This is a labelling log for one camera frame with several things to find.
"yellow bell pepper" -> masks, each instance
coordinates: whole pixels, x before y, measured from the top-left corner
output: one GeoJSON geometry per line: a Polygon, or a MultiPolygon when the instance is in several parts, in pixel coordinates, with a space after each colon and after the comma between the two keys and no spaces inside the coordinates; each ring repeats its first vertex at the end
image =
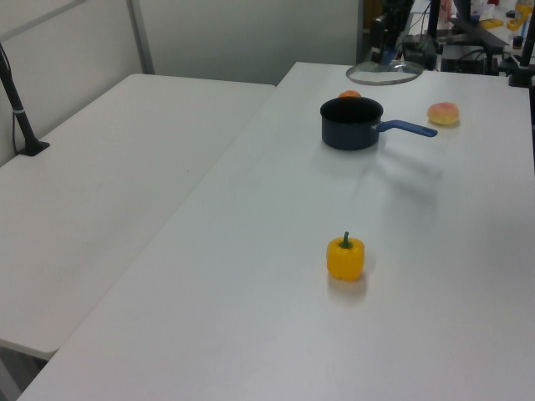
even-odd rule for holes
{"type": "Polygon", "coordinates": [[[327,246],[327,270],[334,278],[354,282],[364,269],[364,243],[356,238],[336,238],[327,246]]]}

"electronic device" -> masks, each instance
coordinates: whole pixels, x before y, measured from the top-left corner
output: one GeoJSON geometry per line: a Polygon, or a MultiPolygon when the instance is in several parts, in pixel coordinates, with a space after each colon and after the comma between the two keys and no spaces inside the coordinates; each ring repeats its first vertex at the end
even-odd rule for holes
{"type": "Polygon", "coordinates": [[[395,46],[405,29],[414,0],[381,0],[383,13],[372,21],[369,32],[371,61],[388,64],[397,55],[395,46]]]}

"pot lid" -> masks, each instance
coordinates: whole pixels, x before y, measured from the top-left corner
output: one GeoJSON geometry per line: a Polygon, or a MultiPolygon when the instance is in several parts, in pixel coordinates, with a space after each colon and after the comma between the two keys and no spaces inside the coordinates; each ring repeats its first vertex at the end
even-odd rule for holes
{"type": "Polygon", "coordinates": [[[388,64],[367,61],[351,67],[345,75],[357,84],[362,85],[396,85],[418,78],[424,68],[411,61],[392,61],[388,64]]]}

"pepper stem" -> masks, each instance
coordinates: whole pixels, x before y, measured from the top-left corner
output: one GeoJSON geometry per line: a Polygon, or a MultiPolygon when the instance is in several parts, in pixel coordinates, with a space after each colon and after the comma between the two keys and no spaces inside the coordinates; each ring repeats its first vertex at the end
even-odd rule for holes
{"type": "Polygon", "coordinates": [[[344,240],[339,243],[340,248],[350,249],[353,247],[353,244],[349,242],[349,233],[346,231],[344,234],[344,240]]]}

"orange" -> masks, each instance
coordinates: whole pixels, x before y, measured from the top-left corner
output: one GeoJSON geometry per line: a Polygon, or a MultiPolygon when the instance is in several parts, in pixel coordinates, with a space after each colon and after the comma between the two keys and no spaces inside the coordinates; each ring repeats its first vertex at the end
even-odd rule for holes
{"type": "Polygon", "coordinates": [[[339,98],[348,98],[348,97],[359,98],[360,93],[357,92],[356,90],[346,90],[345,92],[342,92],[341,94],[339,94],[338,97],[339,98]]]}

